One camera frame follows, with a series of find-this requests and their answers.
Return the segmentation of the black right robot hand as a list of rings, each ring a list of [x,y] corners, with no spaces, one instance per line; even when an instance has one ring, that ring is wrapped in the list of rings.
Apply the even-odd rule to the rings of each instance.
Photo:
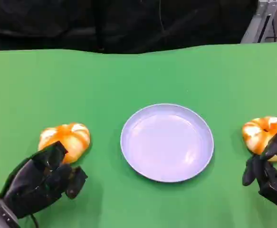
[[[252,155],[246,162],[242,185],[258,182],[259,194],[277,205],[277,169],[269,162],[277,155],[277,133],[267,143],[260,155]]]

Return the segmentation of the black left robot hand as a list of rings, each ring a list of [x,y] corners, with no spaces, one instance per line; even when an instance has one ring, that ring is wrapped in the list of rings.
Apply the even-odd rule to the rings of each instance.
[[[74,199],[87,179],[81,167],[63,163],[68,151],[59,141],[23,160],[8,176],[0,199],[19,219],[59,200]]]

